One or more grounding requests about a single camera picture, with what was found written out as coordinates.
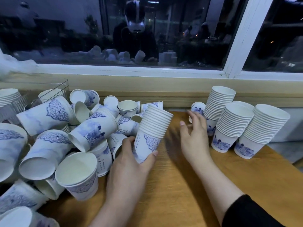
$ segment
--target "person's left hand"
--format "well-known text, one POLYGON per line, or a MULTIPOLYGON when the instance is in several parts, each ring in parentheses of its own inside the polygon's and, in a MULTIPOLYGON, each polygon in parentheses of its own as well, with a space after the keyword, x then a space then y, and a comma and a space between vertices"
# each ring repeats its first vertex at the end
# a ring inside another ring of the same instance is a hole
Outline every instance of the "person's left hand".
POLYGON ((147 176, 158 154, 158 151, 154 151, 143 163, 138 164, 131 150, 134 140, 135 137, 123 140, 122 152, 114 160, 106 188, 106 202, 113 202, 130 210, 134 209, 139 201, 145 188, 147 176))
POLYGON ((147 62, 158 62, 158 59, 154 57, 150 57, 148 58, 147 62))

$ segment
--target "wooden table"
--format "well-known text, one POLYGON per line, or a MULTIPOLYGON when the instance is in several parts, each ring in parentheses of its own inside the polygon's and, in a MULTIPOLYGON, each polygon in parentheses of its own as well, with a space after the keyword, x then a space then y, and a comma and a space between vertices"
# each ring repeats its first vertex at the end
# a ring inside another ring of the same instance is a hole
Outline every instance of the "wooden table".
MULTIPOLYGON (((174 115, 128 226, 219 226, 200 180, 181 154, 179 121, 188 121, 188 115, 174 115)), ((226 176, 279 222, 302 226, 303 174, 286 159, 268 146, 250 160, 233 150, 211 149, 211 156, 226 176)), ((65 191, 39 212, 55 218, 61 227, 87 227, 104 202, 105 188, 106 177, 101 177, 97 194, 88 201, 78 202, 65 191)))

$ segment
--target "finger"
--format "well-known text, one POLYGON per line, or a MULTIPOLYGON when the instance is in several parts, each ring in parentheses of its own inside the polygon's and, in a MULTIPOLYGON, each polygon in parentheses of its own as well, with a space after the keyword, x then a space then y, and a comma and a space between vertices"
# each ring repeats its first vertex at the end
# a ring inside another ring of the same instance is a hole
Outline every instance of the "finger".
POLYGON ((122 141, 122 152, 132 154, 131 144, 134 142, 135 137, 130 136, 122 141))
POLYGON ((193 129, 194 130, 199 129, 201 127, 199 118, 192 111, 188 110, 187 112, 188 112, 189 116, 191 117, 193 129))
POLYGON ((198 113, 198 112, 194 112, 194 113, 195 113, 196 116, 199 118, 202 127, 203 127, 204 129, 206 129, 206 128, 207 128, 207 123, 206 123, 206 119, 204 118, 204 116, 202 116, 202 115, 201 115, 200 113, 198 113))
POLYGON ((187 128, 185 122, 183 122, 183 121, 180 121, 180 135, 181 135, 181 139, 189 136, 188 128, 187 128))
POLYGON ((142 167, 145 172, 150 172, 150 170, 154 166, 154 163, 156 162, 157 155, 157 150, 150 153, 149 156, 145 159, 145 161, 140 164, 140 167, 142 167))

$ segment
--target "window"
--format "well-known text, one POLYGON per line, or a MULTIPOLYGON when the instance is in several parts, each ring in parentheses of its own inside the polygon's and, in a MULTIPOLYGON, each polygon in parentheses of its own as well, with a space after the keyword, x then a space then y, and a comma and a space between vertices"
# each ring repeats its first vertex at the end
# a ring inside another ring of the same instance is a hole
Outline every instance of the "window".
POLYGON ((39 64, 222 70, 246 2, 0 0, 0 47, 39 64))
POLYGON ((303 0, 273 0, 243 70, 303 73, 303 0))

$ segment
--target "hand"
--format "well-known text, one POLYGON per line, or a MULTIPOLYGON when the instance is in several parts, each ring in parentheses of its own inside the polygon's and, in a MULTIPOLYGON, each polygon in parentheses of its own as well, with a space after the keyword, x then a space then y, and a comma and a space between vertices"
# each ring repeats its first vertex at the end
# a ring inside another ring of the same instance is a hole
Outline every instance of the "hand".
POLYGON ((181 149, 187 161, 195 169, 202 161, 210 160, 207 125, 205 118, 198 112, 188 111, 193 130, 189 134, 185 122, 180 121, 181 149))
POLYGON ((158 62, 158 59, 154 57, 150 57, 148 58, 147 62, 158 62))
POLYGON ((122 152, 114 160, 106 188, 106 202, 113 202, 131 213, 144 191, 147 176, 158 154, 158 151, 154 151, 143 163, 138 164, 131 150, 134 140, 135 137, 123 140, 122 152))

